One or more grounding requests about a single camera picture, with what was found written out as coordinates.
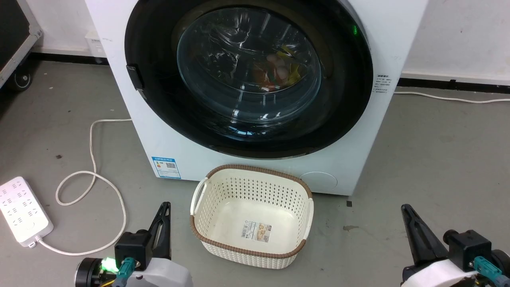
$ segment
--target white washing machine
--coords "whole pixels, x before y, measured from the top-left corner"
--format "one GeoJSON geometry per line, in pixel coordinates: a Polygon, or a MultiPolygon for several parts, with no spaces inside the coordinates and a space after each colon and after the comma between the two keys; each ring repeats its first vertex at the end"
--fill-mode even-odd
{"type": "Polygon", "coordinates": [[[427,0],[86,0],[150,166],[352,195],[427,0]]]}

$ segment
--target green light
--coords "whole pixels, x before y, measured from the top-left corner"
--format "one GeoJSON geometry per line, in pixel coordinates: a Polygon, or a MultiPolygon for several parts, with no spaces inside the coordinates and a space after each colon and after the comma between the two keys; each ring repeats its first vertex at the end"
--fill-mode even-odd
{"type": "Polygon", "coordinates": [[[109,257],[106,257],[105,259],[101,260],[101,269],[111,273],[119,272],[115,259],[109,257]]]}

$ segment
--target washing machine door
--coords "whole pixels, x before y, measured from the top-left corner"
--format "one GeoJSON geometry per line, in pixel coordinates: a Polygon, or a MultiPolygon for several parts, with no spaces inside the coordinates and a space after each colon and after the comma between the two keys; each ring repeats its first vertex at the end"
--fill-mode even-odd
{"type": "Polygon", "coordinates": [[[139,1],[125,56],[161,119],[240,157],[327,147],[359,120],[372,89],[363,27],[337,0],[139,1]]]}

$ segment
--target laundry basket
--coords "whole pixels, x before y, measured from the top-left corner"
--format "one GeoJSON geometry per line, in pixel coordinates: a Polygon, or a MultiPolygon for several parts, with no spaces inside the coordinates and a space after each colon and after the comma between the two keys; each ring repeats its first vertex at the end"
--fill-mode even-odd
{"type": "Polygon", "coordinates": [[[209,252],[281,269],[307,241],[314,202],[297,177],[229,164],[213,169],[198,184],[190,213],[191,229],[209,252]]]}

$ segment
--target brown basket rim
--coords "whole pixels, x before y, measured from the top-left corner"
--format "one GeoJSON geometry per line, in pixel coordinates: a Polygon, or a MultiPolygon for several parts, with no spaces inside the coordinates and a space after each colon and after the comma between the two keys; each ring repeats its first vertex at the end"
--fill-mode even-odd
{"type": "MultiPolygon", "coordinates": [[[[254,166],[247,166],[247,165],[241,165],[241,164],[225,164],[225,165],[218,166],[217,168],[211,170],[206,176],[207,176],[207,178],[211,178],[211,176],[213,176],[218,171],[226,170],[226,169],[237,169],[237,170],[260,172],[260,173],[276,175],[276,176],[280,176],[280,177],[283,177],[283,178],[287,178],[287,179],[293,180],[293,181],[299,183],[301,186],[303,186],[304,190],[307,191],[308,198],[312,198],[312,191],[310,190],[310,188],[308,187],[308,185],[304,181],[302,181],[301,179],[299,179],[299,178],[297,178],[295,176],[288,175],[288,174],[281,173],[281,172],[277,172],[277,171],[273,171],[273,170],[269,170],[269,169],[256,168],[254,166]]],[[[288,253],[283,253],[283,254],[265,253],[265,252],[258,252],[258,251],[251,251],[251,250],[247,250],[247,249],[237,248],[237,247],[234,247],[234,246],[231,246],[231,245],[227,245],[227,244],[223,244],[223,243],[220,243],[220,242],[217,242],[217,241],[214,241],[214,240],[211,240],[209,238],[204,237],[196,229],[196,226],[195,226],[195,216],[193,216],[193,215],[190,216],[190,226],[191,226],[191,230],[192,230],[193,234],[200,241],[203,241],[205,243],[214,245],[214,246],[219,247],[219,248],[227,249],[227,250],[230,250],[230,251],[239,252],[239,253],[247,254],[247,255],[266,257],[266,258],[284,259],[284,258],[292,257],[292,256],[296,255],[299,251],[301,251],[301,249],[303,249],[303,247],[304,247],[304,244],[307,242],[307,240],[305,240],[305,239],[301,240],[301,243],[299,243],[299,245],[294,250],[292,250],[292,251],[290,251],[288,253]]]]}

